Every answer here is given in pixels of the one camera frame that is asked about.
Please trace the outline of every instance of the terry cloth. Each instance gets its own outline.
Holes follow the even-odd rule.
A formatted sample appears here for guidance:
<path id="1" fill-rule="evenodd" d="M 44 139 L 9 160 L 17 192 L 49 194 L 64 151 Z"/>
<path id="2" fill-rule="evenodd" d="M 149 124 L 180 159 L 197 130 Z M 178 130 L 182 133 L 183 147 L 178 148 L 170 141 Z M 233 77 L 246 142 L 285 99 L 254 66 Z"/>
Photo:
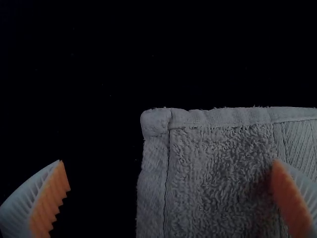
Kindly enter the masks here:
<path id="1" fill-rule="evenodd" d="M 137 237 L 287 237 L 269 190 L 272 160 L 317 179 L 317 110 L 142 113 Z"/>

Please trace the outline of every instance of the towel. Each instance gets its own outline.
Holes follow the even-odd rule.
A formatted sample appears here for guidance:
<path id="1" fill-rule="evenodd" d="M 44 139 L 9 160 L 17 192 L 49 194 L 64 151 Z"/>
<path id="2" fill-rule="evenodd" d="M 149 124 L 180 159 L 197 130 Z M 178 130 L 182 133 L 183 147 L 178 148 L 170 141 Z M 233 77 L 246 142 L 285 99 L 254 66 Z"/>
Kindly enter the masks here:
<path id="1" fill-rule="evenodd" d="M 137 237 L 288 237 L 272 161 L 316 181 L 316 109 L 153 109 L 141 127 Z"/>

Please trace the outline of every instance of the gray towel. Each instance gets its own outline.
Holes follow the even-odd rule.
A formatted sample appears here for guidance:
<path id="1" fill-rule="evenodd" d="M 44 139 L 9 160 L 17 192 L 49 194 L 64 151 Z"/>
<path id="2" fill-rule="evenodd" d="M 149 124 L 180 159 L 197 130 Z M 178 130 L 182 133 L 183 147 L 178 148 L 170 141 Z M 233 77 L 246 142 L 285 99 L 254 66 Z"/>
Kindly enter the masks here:
<path id="1" fill-rule="evenodd" d="M 316 109 L 154 109 L 141 126 L 140 238 L 287 237 L 272 160 L 317 179 Z"/>

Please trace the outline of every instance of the black background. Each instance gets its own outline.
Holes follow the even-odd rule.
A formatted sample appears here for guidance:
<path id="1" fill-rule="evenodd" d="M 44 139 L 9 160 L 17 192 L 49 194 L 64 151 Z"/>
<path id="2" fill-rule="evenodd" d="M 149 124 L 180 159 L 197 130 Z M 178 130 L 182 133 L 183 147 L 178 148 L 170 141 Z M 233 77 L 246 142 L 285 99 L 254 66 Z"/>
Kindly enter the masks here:
<path id="1" fill-rule="evenodd" d="M 135 236 L 144 110 L 317 106 L 307 25 L 154 8 L 1 2 L 0 202 L 62 159 L 52 237 Z"/>

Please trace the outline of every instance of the stitching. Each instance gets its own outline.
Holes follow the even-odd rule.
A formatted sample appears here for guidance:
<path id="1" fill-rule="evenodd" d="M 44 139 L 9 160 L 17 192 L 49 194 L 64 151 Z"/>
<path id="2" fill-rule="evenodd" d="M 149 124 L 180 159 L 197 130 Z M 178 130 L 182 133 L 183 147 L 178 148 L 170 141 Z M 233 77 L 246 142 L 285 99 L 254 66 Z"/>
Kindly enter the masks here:
<path id="1" fill-rule="evenodd" d="M 314 144 L 314 154 L 315 154 L 315 156 L 314 156 L 314 158 L 315 158 L 315 163 L 316 163 L 316 155 L 317 155 L 317 153 L 316 153 L 316 140 L 314 139 L 314 137 L 313 137 L 313 127 L 312 127 L 312 124 L 310 123 L 310 126 L 311 126 L 311 130 L 312 130 L 312 140 L 313 140 L 313 144 Z"/>
<path id="2" fill-rule="evenodd" d="M 286 144 L 285 144 L 285 141 L 284 141 L 284 135 L 285 135 L 285 129 L 284 129 L 284 126 L 285 124 L 284 123 L 281 123 L 281 132 L 282 132 L 282 142 L 283 142 L 283 145 L 284 145 L 284 152 L 285 152 L 285 160 L 286 162 L 289 163 L 289 153 L 288 153 L 288 150 L 286 149 Z"/>
<path id="3" fill-rule="evenodd" d="M 167 124 L 167 133 L 168 133 L 168 142 L 167 142 L 167 169 L 166 169 L 166 180 L 165 180 L 165 191 L 164 191 L 164 208 L 163 208 L 163 237 L 166 237 L 165 235 L 165 211 L 166 211 L 166 191 L 167 191 L 167 179 L 168 179 L 168 171 L 169 171 L 169 155 L 170 155 L 170 123 L 173 119 L 173 112 L 170 110 L 171 118 Z"/>

